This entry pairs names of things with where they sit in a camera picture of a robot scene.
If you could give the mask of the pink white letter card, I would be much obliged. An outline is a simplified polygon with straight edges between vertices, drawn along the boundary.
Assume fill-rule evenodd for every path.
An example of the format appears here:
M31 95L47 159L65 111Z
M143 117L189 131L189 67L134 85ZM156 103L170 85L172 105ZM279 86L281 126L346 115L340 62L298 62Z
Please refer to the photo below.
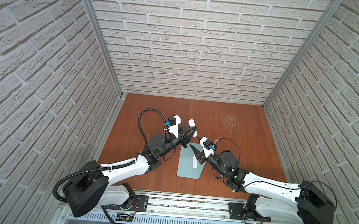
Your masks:
M195 155L193 156L192 165L193 165L193 169L197 169L198 161Z

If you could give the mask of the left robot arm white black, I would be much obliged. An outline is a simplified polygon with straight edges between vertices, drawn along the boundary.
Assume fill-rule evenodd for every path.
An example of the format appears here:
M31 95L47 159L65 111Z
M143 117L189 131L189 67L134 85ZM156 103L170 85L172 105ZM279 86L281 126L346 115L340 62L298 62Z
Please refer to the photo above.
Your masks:
M178 146L187 147L195 136L195 126L172 126L169 138L158 134L147 141L134 158L114 164L86 163L78 172L62 178L53 188L53 196L67 203L74 217L81 217L97 206L116 205L129 208L135 193L122 180L150 173L157 169L168 153Z

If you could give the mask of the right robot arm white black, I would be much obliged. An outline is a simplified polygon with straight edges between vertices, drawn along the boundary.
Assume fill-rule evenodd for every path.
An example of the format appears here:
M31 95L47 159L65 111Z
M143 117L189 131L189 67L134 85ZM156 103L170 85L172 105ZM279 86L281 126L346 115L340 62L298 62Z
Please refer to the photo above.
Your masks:
M208 163L233 192L249 194L242 209L248 219L263 222L280 217L303 224L333 224L336 204L312 182L292 184L260 177L240 169L229 150L217 155L214 146L201 151L194 146L191 149L196 160Z

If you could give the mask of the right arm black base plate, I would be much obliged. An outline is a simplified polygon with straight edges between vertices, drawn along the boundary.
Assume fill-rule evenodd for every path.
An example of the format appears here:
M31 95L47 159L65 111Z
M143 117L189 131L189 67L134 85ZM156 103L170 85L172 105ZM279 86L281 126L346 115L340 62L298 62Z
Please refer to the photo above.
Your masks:
M271 222L270 217L261 216L254 207L248 206L245 203L228 203L230 219L247 220L259 222Z

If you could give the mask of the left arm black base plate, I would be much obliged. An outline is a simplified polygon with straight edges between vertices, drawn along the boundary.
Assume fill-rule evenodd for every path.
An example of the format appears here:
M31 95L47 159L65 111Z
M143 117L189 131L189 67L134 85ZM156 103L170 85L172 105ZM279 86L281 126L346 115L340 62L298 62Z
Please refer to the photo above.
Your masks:
M147 210L149 196L146 195L135 195L129 196L129 198L121 205L106 205L106 209L122 210L122 211L135 211L145 212Z

